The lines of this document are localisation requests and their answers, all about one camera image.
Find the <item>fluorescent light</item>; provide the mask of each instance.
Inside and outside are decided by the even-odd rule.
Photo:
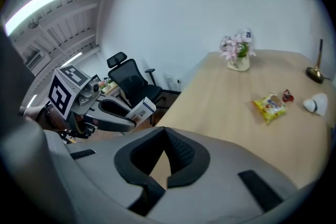
[[[9,36],[11,32],[23,22],[29,15],[38,9],[42,8],[44,5],[47,5],[54,0],[32,0],[26,5],[24,5],[17,13],[15,13],[12,18],[9,19],[5,25],[6,33]]]
[[[30,102],[28,103],[27,107],[30,107],[30,105],[32,104],[33,100],[37,97],[37,94],[33,96],[33,98],[30,100]]]
[[[82,55],[81,52],[78,53],[78,54],[76,54],[76,55],[73,56],[69,61],[66,61],[63,65],[61,65],[61,67],[68,65],[69,63],[71,63],[73,60],[75,60],[76,58],[78,58],[78,57],[81,56],[81,55]]]

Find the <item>paper box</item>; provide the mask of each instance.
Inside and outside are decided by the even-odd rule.
[[[155,104],[147,97],[143,99],[134,109],[132,109],[126,118],[136,122],[137,126],[152,115],[156,110]]]

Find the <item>green leaves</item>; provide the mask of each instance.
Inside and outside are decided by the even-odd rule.
[[[238,57],[245,57],[248,53],[248,43],[242,42],[242,47],[240,49],[240,52],[238,53]]]

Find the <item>chair backrest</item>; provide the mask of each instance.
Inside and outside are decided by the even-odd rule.
[[[124,62],[127,59],[127,55],[123,52],[119,52],[109,59],[107,59],[107,65],[109,68],[113,68],[115,66],[120,65],[122,62]]]
[[[134,59],[129,59],[110,70],[109,77],[123,90],[127,99],[132,98],[148,85],[141,76]]]

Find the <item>black office chair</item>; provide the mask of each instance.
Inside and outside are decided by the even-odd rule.
[[[161,99],[166,100],[165,97],[160,97],[162,88],[157,86],[153,77],[155,69],[148,69],[145,72],[149,73],[154,85],[148,84],[148,82],[141,76],[137,64],[134,59],[127,60],[127,55],[123,52],[119,52],[113,55],[107,60],[109,68],[113,68],[108,73],[110,79],[114,81],[124,92],[125,97],[128,99],[131,107],[135,107],[145,97],[151,100],[154,104],[157,104]],[[165,106],[156,106],[157,109],[168,109]]]

